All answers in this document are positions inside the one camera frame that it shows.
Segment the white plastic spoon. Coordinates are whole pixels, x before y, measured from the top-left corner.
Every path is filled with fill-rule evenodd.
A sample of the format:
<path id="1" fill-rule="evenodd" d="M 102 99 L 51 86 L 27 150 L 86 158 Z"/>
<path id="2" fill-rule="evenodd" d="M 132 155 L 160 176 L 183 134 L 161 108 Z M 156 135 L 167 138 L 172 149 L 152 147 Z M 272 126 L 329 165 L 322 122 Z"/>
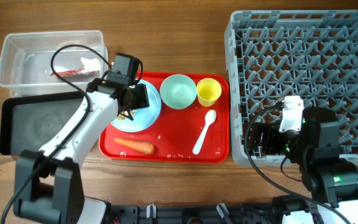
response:
<path id="1" fill-rule="evenodd" d="M 195 145 L 192 149 L 192 153 L 197 155 L 200 153 L 202 145 L 204 143 L 204 139 L 206 137 L 206 133 L 208 132 L 208 128 L 215 122 L 217 117 L 216 111 L 215 110 L 209 110 L 205 117 L 204 117 L 204 127 L 201 131 L 201 134 L 199 135 L 197 141 L 195 142 Z"/>

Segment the orange carrot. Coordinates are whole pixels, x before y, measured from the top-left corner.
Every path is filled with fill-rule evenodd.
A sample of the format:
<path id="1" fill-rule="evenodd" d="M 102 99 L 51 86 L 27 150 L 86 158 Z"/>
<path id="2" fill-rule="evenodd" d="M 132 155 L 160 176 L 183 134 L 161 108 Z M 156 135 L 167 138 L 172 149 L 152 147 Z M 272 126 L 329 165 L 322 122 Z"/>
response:
<path id="1" fill-rule="evenodd" d="M 114 138 L 114 142 L 118 145 L 147 155 L 153 154 L 155 150 L 153 144 L 145 141 L 132 141 L 129 139 Z"/>

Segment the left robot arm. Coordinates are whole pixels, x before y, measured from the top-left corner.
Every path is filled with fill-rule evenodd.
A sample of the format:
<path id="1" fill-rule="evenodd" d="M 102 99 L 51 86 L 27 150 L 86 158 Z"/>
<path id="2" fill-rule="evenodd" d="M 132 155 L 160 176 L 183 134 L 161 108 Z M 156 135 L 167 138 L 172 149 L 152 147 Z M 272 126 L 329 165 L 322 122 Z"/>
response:
<path id="1" fill-rule="evenodd" d="M 84 195 L 80 168 L 119 113 L 148 106 L 142 82 L 93 80 L 80 107 L 55 137 L 37 152 L 20 153 L 9 202 L 14 215 L 39 223 L 104 223 L 111 204 Z"/>

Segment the yellow cup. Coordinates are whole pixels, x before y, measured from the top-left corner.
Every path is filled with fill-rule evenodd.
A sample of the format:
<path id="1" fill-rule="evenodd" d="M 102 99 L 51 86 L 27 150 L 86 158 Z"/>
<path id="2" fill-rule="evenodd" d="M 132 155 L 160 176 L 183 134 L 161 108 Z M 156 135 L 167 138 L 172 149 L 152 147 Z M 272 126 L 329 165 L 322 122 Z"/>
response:
<path id="1" fill-rule="evenodd" d="M 204 78 L 196 86 L 198 101 L 201 106 L 212 106 L 221 96 L 221 84 L 213 78 Z"/>

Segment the rice and peanuts pile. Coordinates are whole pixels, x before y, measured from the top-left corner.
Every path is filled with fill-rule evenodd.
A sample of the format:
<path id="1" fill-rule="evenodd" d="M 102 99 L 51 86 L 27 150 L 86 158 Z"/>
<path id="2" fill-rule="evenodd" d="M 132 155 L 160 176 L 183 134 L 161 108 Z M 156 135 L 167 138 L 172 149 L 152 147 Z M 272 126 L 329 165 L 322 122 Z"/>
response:
<path id="1" fill-rule="evenodd" d="M 117 120 L 125 120 L 125 119 L 129 119 L 129 120 L 133 120 L 133 116 L 135 114 L 136 110 L 127 110 L 127 111 L 123 111 L 123 112 L 120 112 L 118 114 L 118 116 L 116 117 Z"/>

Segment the red snack wrapper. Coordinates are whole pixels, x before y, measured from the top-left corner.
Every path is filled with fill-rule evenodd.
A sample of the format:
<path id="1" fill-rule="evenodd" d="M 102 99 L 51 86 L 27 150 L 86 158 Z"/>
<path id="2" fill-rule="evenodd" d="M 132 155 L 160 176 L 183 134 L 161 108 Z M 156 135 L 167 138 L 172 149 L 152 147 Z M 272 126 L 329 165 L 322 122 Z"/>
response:
<path id="1" fill-rule="evenodd" d="M 55 75 L 59 75 L 61 77 L 70 77 L 70 76 L 74 76 L 74 75 L 88 75 L 90 73 L 89 70 L 87 69 L 79 69 L 79 70 L 68 70 L 68 71 L 63 71 L 63 72 L 52 72 L 50 75 L 51 76 L 55 76 Z"/>

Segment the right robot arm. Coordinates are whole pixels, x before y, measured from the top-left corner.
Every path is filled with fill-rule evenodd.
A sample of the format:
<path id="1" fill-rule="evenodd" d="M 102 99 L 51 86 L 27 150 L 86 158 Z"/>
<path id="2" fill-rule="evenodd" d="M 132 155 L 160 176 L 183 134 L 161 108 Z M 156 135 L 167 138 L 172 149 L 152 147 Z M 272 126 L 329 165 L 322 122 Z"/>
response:
<path id="1" fill-rule="evenodd" d="M 272 223 L 358 223 L 358 168 L 340 157 L 339 121 L 327 108 L 305 108 L 300 127 L 256 123 L 247 127 L 244 150 L 263 144 L 266 154 L 281 152 L 298 164 L 301 182 L 310 197 L 291 191 L 261 170 L 257 173 L 285 193 L 272 200 Z"/>

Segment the light blue plate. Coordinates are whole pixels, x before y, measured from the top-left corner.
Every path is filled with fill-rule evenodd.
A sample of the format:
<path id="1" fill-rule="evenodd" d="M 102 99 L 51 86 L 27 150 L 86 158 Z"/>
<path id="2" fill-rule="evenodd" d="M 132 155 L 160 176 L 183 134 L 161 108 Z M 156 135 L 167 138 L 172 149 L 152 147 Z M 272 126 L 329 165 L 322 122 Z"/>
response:
<path id="1" fill-rule="evenodd" d="M 145 84 L 147 87 L 150 106 L 148 108 L 136 110 L 133 116 L 133 121 L 129 119 L 122 121 L 115 119 L 111 124 L 120 131 L 127 133 L 143 131 L 157 120 L 161 112 L 162 101 L 156 87 L 145 80 L 141 80 L 140 83 Z"/>

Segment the mint green bowl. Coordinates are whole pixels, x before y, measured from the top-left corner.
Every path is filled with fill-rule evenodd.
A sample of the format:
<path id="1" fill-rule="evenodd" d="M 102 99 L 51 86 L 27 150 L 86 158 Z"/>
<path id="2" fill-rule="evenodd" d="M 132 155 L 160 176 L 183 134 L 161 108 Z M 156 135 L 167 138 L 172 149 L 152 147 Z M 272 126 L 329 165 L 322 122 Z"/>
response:
<path id="1" fill-rule="evenodd" d="M 185 109 L 196 99 L 195 82 L 186 75 L 170 75 L 160 86 L 160 97 L 172 109 Z"/>

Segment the white tissue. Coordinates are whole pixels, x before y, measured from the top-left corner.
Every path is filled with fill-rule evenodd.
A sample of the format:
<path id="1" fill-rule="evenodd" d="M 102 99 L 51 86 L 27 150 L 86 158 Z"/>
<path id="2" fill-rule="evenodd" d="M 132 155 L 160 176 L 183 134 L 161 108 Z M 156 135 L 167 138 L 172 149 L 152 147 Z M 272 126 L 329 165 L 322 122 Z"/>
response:
<path id="1" fill-rule="evenodd" d="M 88 59 L 82 57 L 80 60 L 83 64 L 82 73 L 89 74 L 91 72 L 100 71 L 101 63 L 97 58 Z"/>

